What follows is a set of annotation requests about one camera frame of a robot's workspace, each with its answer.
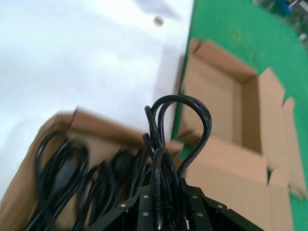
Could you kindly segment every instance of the black power cord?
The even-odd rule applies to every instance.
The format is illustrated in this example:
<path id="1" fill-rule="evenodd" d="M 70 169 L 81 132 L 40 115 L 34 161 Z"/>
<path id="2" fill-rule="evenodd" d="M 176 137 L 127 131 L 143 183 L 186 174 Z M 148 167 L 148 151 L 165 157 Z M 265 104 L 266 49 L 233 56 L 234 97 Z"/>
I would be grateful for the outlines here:
<path id="1" fill-rule="evenodd" d="M 64 138 L 64 142 L 41 170 L 46 146 L 58 137 Z M 150 184 L 151 167 L 147 160 L 148 154 L 143 151 L 135 156 L 118 152 L 111 161 L 101 162 L 88 171 L 89 156 L 85 145 L 69 140 L 60 131 L 49 134 L 41 142 L 35 159 L 38 204 L 25 231 L 61 230 L 55 221 L 75 193 L 77 219 L 72 230 L 84 230 L 88 214 L 90 226 L 117 203 L 132 197 L 138 187 Z M 67 163 L 73 172 L 68 179 L 67 174 L 59 177 L 65 174 L 62 171 Z"/>
<path id="2" fill-rule="evenodd" d="M 175 171 L 175 166 L 172 162 L 168 150 L 165 148 L 164 135 L 164 115 L 167 108 L 174 102 L 179 102 L 191 107 L 200 117 L 203 123 L 203 134 L 192 149 L 178 171 Z M 155 121 L 157 110 L 161 106 L 158 113 L 158 125 Z M 186 222 L 182 208 L 179 205 L 179 178 L 182 177 L 184 171 L 189 164 L 197 157 L 200 151 L 205 146 L 212 129 L 212 118 L 208 109 L 197 99 L 186 95 L 168 95 L 158 99 L 151 107 L 145 107 L 145 113 L 149 121 L 150 135 L 144 133 L 143 139 L 152 158 L 152 200 L 154 211 L 154 229 L 161 230 L 171 226 L 172 229 L 186 229 Z M 172 216 L 172 212 L 163 211 L 162 203 L 171 204 L 176 211 L 176 216 Z M 163 221 L 164 213 L 171 218 L 169 224 Z"/>
<path id="3" fill-rule="evenodd" d="M 200 116 L 204 127 L 202 137 L 177 172 L 165 148 L 164 135 L 164 115 L 167 108 L 174 102 L 190 106 Z M 157 125 L 155 116 L 159 108 Z M 89 155 L 85 145 L 69 140 L 60 131 L 45 137 L 35 159 L 38 204 L 25 230 L 60 231 L 56 225 L 56 219 L 72 196 L 77 193 L 77 220 L 72 230 L 82 231 L 88 215 L 90 216 L 89 225 L 91 225 L 117 203 L 132 197 L 138 187 L 150 183 L 154 229 L 186 229 L 183 209 L 178 200 L 179 178 L 204 147 L 212 127 L 211 115 L 200 101 L 185 95 L 162 97 L 153 104 L 152 108 L 146 106 L 145 112 L 150 127 L 150 135 L 147 133 L 143 135 L 148 154 L 139 151 L 136 156 L 132 156 L 127 152 L 119 152 L 111 161 L 101 162 L 89 171 Z M 64 138 L 64 142 L 41 170 L 44 150 L 50 141 L 58 136 Z M 152 159 L 152 167 L 147 164 L 148 156 Z M 71 167 L 73 171 L 69 177 L 59 179 L 67 164 L 74 166 Z"/>

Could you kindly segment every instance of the open cardboard box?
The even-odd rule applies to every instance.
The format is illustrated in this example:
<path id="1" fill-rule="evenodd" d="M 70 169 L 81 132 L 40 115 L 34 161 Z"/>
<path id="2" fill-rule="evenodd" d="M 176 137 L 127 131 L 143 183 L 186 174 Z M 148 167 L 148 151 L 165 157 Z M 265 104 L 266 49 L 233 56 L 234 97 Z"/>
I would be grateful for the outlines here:
<path id="1" fill-rule="evenodd" d="M 24 230 L 30 219 L 37 201 L 34 181 L 35 156 L 43 138 L 56 130 L 62 130 L 67 133 L 68 137 L 86 144 L 89 150 L 89 168 L 105 159 L 112 158 L 120 148 L 126 150 L 145 148 L 141 132 L 93 116 L 82 110 L 75 110 L 74 113 L 56 114 L 41 127 L 2 199 L 0 208 L 0 229 L 2 231 Z M 48 161 L 61 143 L 62 140 L 55 139 L 51 145 L 46 147 L 42 164 Z M 179 167 L 181 160 L 178 159 L 178 154 L 182 150 L 182 145 L 168 142 L 166 147 L 176 167 Z M 63 229 L 73 227 L 76 219 L 74 202 L 73 197 L 59 215 L 57 219 L 59 227 Z"/>
<path id="2" fill-rule="evenodd" d="M 213 121 L 208 143 L 188 169 L 187 183 L 200 186 L 207 196 L 231 205 L 265 230 L 291 230 L 288 187 L 301 197 L 307 194 L 294 101 L 283 103 L 284 89 L 275 74 L 268 68 L 258 77 L 213 42 L 195 39 L 182 91 L 204 103 Z M 194 146 L 202 133 L 198 115 L 184 105 L 179 138 Z M 267 168 L 272 171 L 268 185 Z M 258 212 L 252 214 L 248 207 Z"/>

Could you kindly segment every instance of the coiled cable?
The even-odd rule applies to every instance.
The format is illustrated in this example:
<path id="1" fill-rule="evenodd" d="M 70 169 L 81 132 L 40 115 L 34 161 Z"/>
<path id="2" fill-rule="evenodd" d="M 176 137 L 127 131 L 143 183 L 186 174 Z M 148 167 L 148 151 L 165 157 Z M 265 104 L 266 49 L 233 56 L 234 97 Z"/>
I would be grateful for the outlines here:
<path id="1" fill-rule="evenodd" d="M 61 137 L 64 141 L 42 168 L 45 148 L 56 137 Z M 56 219 L 75 193 L 77 219 L 72 231 L 84 230 L 88 214 L 90 218 L 87 225 L 90 226 L 117 203 L 132 197 L 138 187 L 149 185 L 151 167 L 147 164 L 148 157 L 149 155 L 141 150 L 136 156 L 128 152 L 118 152 L 111 161 L 103 161 L 88 170 L 89 155 L 85 145 L 69 140 L 60 131 L 47 135 L 35 158 L 38 204 L 25 231 L 60 231 Z M 68 162 L 75 163 L 74 172 L 70 179 L 60 179 L 65 183 L 57 186 L 58 175 Z"/>
<path id="2" fill-rule="evenodd" d="M 175 167 L 171 160 L 170 154 L 165 148 L 164 135 L 164 115 L 167 108 L 174 102 L 183 103 L 191 107 L 199 115 L 204 129 L 199 142 L 185 158 L 177 172 L 175 172 Z M 157 124 L 155 117 L 159 108 L 160 110 L 158 113 Z M 199 100 L 187 95 L 164 96 L 158 99 L 153 104 L 152 108 L 146 106 L 144 110 L 149 122 L 150 135 L 148 133 L 144 133 L 143 139 L 153 161 L 151 188 L 154 211 L 154 229 L 161 230 L 168 225 L 168 222 L 163 221 L 162 210 L 162 201 L 166 202 L 166 199 L 173 202 L 172 206 L 176 210 L 177 214 L 175 217 L 173 216 L 171 227 L 173 229 L 185 229 L 186 223 L 184 220 L 184 214 L 178 203 L 179 178 L 182 177 L 186 168 L 197 157 L 209 138 L 212 129 L 212 118 L 210 112 Z M 168 197 L 161 197 L 161 193 L 163 195 L 167 193 Z"/>

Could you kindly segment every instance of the white surface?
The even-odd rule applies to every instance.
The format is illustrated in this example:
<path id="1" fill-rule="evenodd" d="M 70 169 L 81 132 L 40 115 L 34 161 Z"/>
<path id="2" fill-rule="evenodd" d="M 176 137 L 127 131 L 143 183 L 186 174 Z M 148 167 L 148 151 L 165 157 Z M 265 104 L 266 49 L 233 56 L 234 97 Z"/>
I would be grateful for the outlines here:
<path id="1" fill-rule="evenodd" d="M 0 1 L 0 198 L 39 127 L 60 110 L 81 106 L 146 131 L 144 106 L 178 92 L 192 6 Z M 174 108 L 165 116 L 167 138 L 173 118 Z"/>

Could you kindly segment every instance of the green floor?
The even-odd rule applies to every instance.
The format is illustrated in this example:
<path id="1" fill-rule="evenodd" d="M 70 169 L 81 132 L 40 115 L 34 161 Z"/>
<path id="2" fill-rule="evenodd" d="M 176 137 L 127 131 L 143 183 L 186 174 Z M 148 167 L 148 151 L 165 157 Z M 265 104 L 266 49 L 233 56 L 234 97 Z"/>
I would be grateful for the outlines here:
<path id="1" fill-rule="evenodd" d="M 295 99 L 295 123 L 308 185 L 308 58 L 295 33 L 251 0 L 195 0 L 190 39 L 211 39 L 259 73 L 272 67 Z M 177 109 L 173 137 L 180 117 Z M 187 155 L 186 147 L 182 155 Z M 308 230 L 308 200 L 290 196 L 296 231 Z"/>

